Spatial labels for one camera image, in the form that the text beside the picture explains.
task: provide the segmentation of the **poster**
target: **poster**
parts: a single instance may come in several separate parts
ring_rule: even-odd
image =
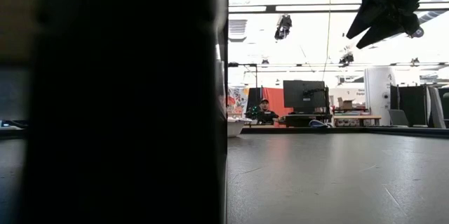
[[[229,87],[227,93],[228,117],[245,117],[250,89],[248,87]]]

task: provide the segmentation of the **white bin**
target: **white bin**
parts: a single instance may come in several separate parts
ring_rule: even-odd
[[[241,129],[250,119],[227,119],[227,137],[236,137],[240,134]]]

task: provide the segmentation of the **black panel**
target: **black panel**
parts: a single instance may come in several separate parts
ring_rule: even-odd
[[[19,223],[223,223],[227,6],[42,1]]]
[[[426,86],[391,86],[391,109],[403,110],[410,125],[427,125],[425,90]]]
[[[449,93],[449,88],[438,89],[440,93],[441,105],[443,106],[444,119],[449,119],[449,98],[444,98],[445,93]]]
[[[250,88],[250,92],[248,94],[248,106],[246,107],[246,110],[254,107],[259,106],[259,102],[262,99],[262,88]]]

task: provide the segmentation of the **black monitor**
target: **black monitor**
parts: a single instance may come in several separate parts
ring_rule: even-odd
[[[324,81],[284,81],[284,107],[296,109],[311,109],[327,107]]]

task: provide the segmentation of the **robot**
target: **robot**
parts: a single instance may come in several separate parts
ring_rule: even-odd
[[[422,36],[424,31],[414,14],[420,6],[418,1],[362,0],[346,37],[352,39],[369,28],[357,43],[357,48],[364,48],[402,32],[410,37]]]

